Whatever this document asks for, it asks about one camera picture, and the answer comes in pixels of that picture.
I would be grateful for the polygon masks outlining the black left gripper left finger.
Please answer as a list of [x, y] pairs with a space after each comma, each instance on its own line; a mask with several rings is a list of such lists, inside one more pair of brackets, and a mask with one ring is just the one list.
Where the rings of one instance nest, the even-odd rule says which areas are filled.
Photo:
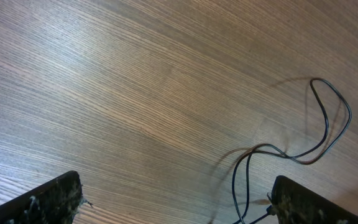
[[82, 204], [80, 176], [71, 170], [0, 205], [0, 223], [72, 223]]

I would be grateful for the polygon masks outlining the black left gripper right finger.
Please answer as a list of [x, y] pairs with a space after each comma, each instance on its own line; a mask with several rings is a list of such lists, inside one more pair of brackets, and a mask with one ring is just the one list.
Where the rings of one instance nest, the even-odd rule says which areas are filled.
[[358, 224], [358, 216], [279, 175], [270, 197], [279, 224]]

